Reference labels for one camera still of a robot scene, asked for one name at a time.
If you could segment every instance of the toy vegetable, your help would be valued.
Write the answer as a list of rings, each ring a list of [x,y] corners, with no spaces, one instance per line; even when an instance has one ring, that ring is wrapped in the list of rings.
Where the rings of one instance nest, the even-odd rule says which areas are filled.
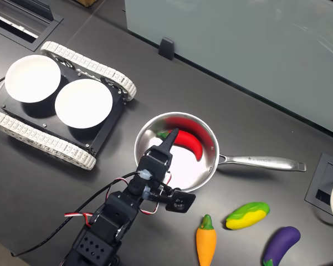
[[[281,228],[268,244],[264,266],[278,266],[284,254],[300,239],[300,232],[292,226]]]
[[[165,139],[170,132],[171,130],[166,132],[158,132],[157,136],[162,139]],[[182,146],[191,150],[196,156],[197,161],[199,161],[202,158],[203,154],[202,144],[195,136],[193,136],[188,132],[180,130],[175,139],[174,145]]]
[[[210,266],[216,250],[217,235],[211,217],[206,214],[196,233],[196,246],[200,266]]]
[[[232,230],[252,226],[261,221],[270,212],[265,202],[251,202],[232,212],[226,221],[226,227]]]

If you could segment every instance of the red wire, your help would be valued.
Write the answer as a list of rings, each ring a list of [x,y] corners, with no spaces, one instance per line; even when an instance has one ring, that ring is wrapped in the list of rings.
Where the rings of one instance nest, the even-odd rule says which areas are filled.
[[[168,181],[167,181],[167,185],[170,183],[170,181],[171,181],[171,173],[170,173],[170,178],[168,179]],[[149,213],[149,212],[147,212],[147,211],[144,211],[144,210],[142,210],[141,208],[139,208],[139,210],[142,212],[142,213],[144,213],[144,214],[146,214],[146,215],[152,215],[152,214],[154,214],[155,213],[155,211],[157,210],[157,208],[158,208],[158,206],[159,206],[159,203],[157,203],[156,204],[156,206],[155,206],[155,209],[154,209],[154,211],[152,211],[151,213]]]
[[[93,215],[93,213],[91,213],[91,212],[66,212],[64,214],[64,216],[69,216],[69,215],[72,215],[72,214],[79,214],[80,216],[82,216],[82,215],[84,215],[84,213],[86,213],[86,214],[88,214],[90,216]]]
[[[59,264],[59,266],[63,266],[64,262],[65,262],[65,258],[62,260],[62,262]]]
[[[128,186],[128,182],[127,182],[127,180],[125,180],[124,178],[119,177],[119,178],[116,178],[115,180],[122,180],[122,181],[125,182],[125,183],[127,184],[127,186]],[[112,186],[110,186],[109,189],[107,190],[107,193],[106,193],[106,199],[109,197],[109,193],[110,193],[110,189],[111,189],[111,187],[112,187]]]
[[[91,225],[89,224],[89,219],[88,216],[86,215],[86,213],[83,213],[83,216],[85,217],[85,223],[88,227],[91,227]]]

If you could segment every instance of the white bowl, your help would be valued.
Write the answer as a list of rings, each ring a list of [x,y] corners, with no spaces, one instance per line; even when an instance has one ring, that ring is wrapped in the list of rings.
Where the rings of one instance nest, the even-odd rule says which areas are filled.
[[[112,104],[111,92],[104,84],[80,79],[62,88],[55,100],[55,112],[64,124],[87,129],[104,121]]]
[[[43,55],[29,55],[13,63],[6,73],[7,93],[17,101],[36,103],[50,96],[60,83],[57,63]]]

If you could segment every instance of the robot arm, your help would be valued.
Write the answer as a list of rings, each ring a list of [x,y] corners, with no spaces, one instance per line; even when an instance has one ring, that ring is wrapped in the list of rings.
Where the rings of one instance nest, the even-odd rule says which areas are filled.
[[[147,174],[135,175],[123,192],[114,192],[107,198],[91,217],[91,227],[85,225],[80,231],[63,266],[113,265],[121,239],[133,224],[143,200],[165,203],[172,212],[188,211],[196,195],[162,183],[171,165],[170,149],[177,134],[178,129],[174,129],[162,144],[145,152],[137,171]]]

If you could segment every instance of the dark gray table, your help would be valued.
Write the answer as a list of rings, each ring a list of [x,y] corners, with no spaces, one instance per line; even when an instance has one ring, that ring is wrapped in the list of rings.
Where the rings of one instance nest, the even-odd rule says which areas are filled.
[[[333,138],[179,60],[159,56],[155,48],[106,21],[106,14],[119,17],[112,12],[117,0],[99,1],[92,10],[70,1],[50,1],[64,20],[48,40],[126,74],[138,88],[135,100],[127,105],[91,172],[0,132],[0,242],[16,253],[42,241],[64,220],[64,212],[75,210],[99,188],[136,168],[134,141],[149,119],[184,111],[212,128],[224,154],[287,157],[305,162],[308,170],[220,167],[206,186],[195,191],[196,201],[187,214],[160,208],[154,216],[138,215],[123,239],[121,265],[197,265],[195,232],[206,213],[212,216],[218,237],[212,265],[260,265],[264,245],[282,226],[295,226],[302,238],[281,266],[333,265],[333,226],[326,224],[333,223],[333,217],[304,201],[321,153],[333,156]],[[0,78],[28,54],[0,35]],[[5,91],[0,93],[0,104],[6,96]],[[118,184],[114,189],[123,187]],[[224,230],[226,216],[251,201],[269,203],[270,215],[244,230]],[[103,196],[86,210],[93,212],[102,202]],[[73,219],[23,259],[31,265],[58,265],[82,225],[82,219]]]

